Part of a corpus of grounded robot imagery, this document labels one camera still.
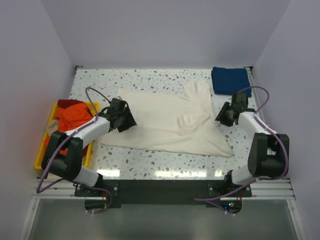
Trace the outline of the cream white t shirt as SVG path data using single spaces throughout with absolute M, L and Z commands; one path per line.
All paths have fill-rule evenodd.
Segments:
M 215 121 L 211 87 L 206 81 L 192 81 L 183 95 L 119 89 L 137 123 L 121 133 L 114 130 L 101 144 L 138 150 L 231 157 Z

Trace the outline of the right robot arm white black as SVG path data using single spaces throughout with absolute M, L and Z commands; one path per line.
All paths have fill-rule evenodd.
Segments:
M 235 196 L 241 186 L 259 180 L 282 179 L 289 171 L 289 136 L 271 129 L 248 105 L 246 93 L 234 93 L 231 102 L 224 103 L 215 119 L 227 127 L 242 127 L 252 139 L 247 164 L 224 176 L 222 189 L 230 197 Z

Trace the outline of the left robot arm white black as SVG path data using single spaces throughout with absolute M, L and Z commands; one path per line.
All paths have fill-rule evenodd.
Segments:
M 121 133 L 136 125 L 129 104 L 113 98 L 109 106 L 81 126 L 66 132 L 55 131 L 51 135 L 41 163 L 44 176 L 51 173 L 85 185 L 88 193 L 99 196 L 104 190 L 103 177 L 82 164 L 83 149 L 104 134 L 113 130 Z

